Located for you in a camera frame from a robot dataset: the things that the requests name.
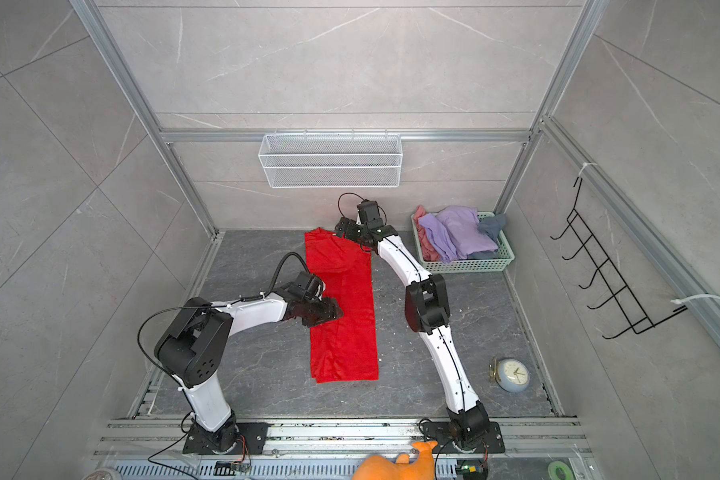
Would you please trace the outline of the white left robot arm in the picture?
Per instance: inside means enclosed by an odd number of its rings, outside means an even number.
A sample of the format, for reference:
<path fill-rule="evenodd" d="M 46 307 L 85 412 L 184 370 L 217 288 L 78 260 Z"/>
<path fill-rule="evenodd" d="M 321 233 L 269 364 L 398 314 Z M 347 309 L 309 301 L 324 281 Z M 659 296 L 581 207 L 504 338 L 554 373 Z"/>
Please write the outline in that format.
<path fill-rule="evenodd" d="M 314 274 L 258 295 L 231 302 L 189 299 L 154 348 L 158 365 L 179 385 L 194 413 L 189 435 L 215 453 L 237 447 L 241 435 L 235 414 L 224 397 L 217 370 L 228 338 L 270 323 L 299 319 L 308 328 L 343 316 L 338 302 L 323 295 Z"/>

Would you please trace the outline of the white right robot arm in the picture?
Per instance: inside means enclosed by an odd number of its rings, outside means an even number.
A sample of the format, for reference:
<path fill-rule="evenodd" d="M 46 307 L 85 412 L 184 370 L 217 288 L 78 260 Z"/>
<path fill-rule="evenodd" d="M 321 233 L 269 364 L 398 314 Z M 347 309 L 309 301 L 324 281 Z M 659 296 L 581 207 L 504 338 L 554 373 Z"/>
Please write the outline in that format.
<path fill-rule="evenodd" d="M 435 364 L 445 392 L 449 436 L 454 445 L 473 450 L 489 433 L 491 419 L 473 389 L 455 347 L 450 328 L 450 305 L 443 276 L 430 273 L 406 248 L 377 202 L 361 198 L 357 218 L 342 215 L 337 236 L 376 253 L 405 287 L 404 313 Z"/>

